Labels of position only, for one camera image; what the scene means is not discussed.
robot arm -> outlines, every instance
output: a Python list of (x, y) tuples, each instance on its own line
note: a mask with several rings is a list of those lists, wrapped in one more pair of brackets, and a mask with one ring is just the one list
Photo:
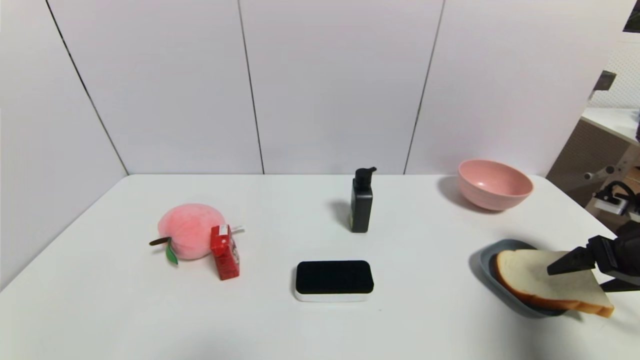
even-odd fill
[(601, 284), (606, 292), (640, 290), (640, 231), (610, 240), (604, 236), (589, 239), (547, 267), (549, 275), (565, 274), (596, 267), (615, 277)]

toast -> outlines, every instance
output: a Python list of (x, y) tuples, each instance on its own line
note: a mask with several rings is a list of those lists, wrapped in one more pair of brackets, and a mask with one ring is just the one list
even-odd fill
[(502, 251), (495, 258), (498, 281), (528, 305), (610, 317), (614, 306), (591, 270), (547, 273), (547, 266), (566, 253), (529, 249)]

pump dispenser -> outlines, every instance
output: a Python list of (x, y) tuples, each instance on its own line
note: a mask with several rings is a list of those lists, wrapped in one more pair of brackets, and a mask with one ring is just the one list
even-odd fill
[(359, 168), (351, 185), (351, 214), (349, 226), (354, 233), (366, 233), (369, 230), (369, 216), (373, 203), (371, 177), (377, 169)]

white wall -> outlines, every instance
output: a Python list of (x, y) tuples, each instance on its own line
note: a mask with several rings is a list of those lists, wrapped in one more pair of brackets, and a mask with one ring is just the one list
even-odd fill
[(489, 158), (545, 174), (635, 0), (447, 0), (407, 174)]
[(442, 0), (242, 0), (267, 174), (402, 174)]
[(640, 33), (622, 33), (605, 70), (616, 79), (608, 91), (596, 91), (590, 108), (640, 108)]
[(2, 2), (0, 78), (3, 288), (125, 171), (44, 1)]
[(49, 2), (130, 173), (262, 173), (237, 0)]

gray plate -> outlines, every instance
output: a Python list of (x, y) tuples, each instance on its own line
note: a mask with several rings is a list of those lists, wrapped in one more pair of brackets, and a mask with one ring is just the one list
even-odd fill
[(559, 316), (566, 312), (566, 310), (549, 310), (541, 309), (539, 307), (530, 306), (515, 297), (509, 290), (507, 290), (496, 278), (495, 269), (493, 265), (494, 257), (503, 250), (518, 250), (518, 249), (535, 249), (528, 243), (518, 240), (501, 240), (493, 245), (489, 245), (484, 248), (480, 253), (480, 268), (486, 275), (488, 280), (485, 285), (490, 287), (496, 296), (498, 296), (505, 304), (511, 309), (520, 313), (521, 315), (533, 318), (546, 318), (549, 316)]

